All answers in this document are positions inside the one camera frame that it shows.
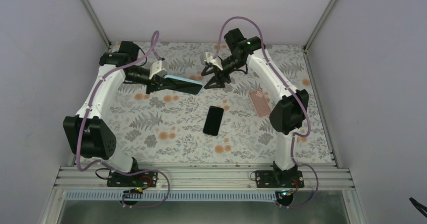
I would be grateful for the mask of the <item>pink phone case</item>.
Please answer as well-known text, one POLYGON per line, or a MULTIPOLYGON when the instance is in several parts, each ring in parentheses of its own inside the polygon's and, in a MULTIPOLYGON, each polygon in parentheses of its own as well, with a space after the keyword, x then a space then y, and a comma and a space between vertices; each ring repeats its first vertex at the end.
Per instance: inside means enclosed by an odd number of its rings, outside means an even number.
POLYGON ((258 117, 270 115, 271 108, 262 90, 250 91, 248 96, 258 117))

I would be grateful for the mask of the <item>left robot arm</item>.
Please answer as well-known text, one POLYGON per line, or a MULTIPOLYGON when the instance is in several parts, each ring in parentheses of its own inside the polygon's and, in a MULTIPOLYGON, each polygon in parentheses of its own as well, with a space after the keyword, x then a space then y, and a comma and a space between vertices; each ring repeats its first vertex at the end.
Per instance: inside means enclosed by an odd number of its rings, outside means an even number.
POLYGON ((74 116, 67 116, 63 121, 79 171, 100 164, 120 174, 120 180, 127 186, 139 182, 142 171, 136 159, 117 146, 116 136, 104 121, 124 82, 145 85, 147 94, 162 90, 193 95, 200 92, 202 83, 167 74, 161 57, 151 68, 139 65, 152 52, 154 45, 143 51, 132 41, 121 41, 118 51, 107 51, 100 57, 97 78, 87 99, 74 116))

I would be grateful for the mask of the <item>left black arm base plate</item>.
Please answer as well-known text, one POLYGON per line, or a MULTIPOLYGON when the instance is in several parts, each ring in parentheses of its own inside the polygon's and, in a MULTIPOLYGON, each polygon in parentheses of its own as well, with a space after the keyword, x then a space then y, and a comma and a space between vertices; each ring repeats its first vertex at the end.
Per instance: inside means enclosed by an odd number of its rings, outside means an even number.
POLYGON ((157 172, 143 172, 137 175, 126 176, 110 172, 107 179, 107 187, 146 188, 156 187, 157 172))

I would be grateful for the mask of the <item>black phone light-blue case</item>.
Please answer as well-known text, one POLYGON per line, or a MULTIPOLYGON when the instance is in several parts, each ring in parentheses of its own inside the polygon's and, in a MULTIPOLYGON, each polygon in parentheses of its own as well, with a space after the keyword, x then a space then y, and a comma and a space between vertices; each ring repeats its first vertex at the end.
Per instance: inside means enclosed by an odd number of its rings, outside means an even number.
POLYGON ((201 89, 203 88, 203 83, 196 80, 181 78, 181 77, 172 76, 169 74, 165 75, 164 77, 177 79, 181 81, 179 84, 179 88, 173 91, 192 94, 192 95, 198 95, 201 89))

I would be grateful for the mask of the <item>black smartphone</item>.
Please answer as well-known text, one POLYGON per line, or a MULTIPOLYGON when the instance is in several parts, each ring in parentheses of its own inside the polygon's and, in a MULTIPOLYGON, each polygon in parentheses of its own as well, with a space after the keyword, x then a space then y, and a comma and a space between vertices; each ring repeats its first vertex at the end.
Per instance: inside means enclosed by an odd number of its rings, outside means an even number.
POLYGON ((221 126, 223 114, 223 108, 210 106, 203 127, 203 133, 210 136, 217 136, 221 126))

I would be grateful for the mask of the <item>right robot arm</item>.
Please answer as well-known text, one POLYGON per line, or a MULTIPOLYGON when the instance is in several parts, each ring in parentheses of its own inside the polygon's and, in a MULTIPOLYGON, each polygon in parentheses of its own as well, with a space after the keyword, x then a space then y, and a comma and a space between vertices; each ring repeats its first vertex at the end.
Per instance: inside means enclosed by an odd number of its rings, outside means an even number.
POLYGON ((278 187, 286 187, 297 173, 293 158, 292 141, 296 130, 309 121, 307 114, 309 94, 299 90, 280 72, 267 52, 262 35, 245 38, 240 29, 230 30, 224 36, 231 55, 223 60, 217 54, 205 52, 201 62, 205 65, 202 76, 212 75, 205 89, 224 88, 230 83, 230 75, 247 67, 256 72, 276 106, 269 114, 270 124, 277 132, 277 146, 273 161, 273 182, 278 187))

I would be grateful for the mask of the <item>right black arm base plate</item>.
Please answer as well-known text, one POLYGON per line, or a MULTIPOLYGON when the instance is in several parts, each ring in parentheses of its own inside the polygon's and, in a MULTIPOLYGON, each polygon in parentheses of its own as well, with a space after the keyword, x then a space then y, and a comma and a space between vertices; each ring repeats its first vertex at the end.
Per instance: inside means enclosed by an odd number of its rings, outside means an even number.
POLYGON ((257 188, 304 188, 302 171, 258 170, 255 172, 257 188))

